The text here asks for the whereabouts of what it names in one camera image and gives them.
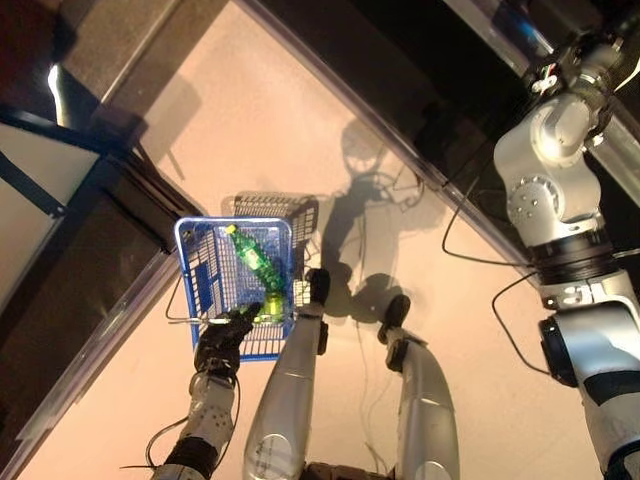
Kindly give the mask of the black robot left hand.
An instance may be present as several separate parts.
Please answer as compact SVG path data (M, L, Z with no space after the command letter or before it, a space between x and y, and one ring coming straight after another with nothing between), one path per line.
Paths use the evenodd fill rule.
M240 366L240 345L253 330L262 307L262 303L255 302L218 316L217 320L225 323L209 325L200 336L194 356L196 371L232 379Z

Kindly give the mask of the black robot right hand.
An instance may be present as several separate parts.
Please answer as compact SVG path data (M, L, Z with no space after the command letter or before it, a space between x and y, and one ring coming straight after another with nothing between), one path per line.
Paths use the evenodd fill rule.
M639 30L638 1L583 1L572 42L586 45L628 41Z

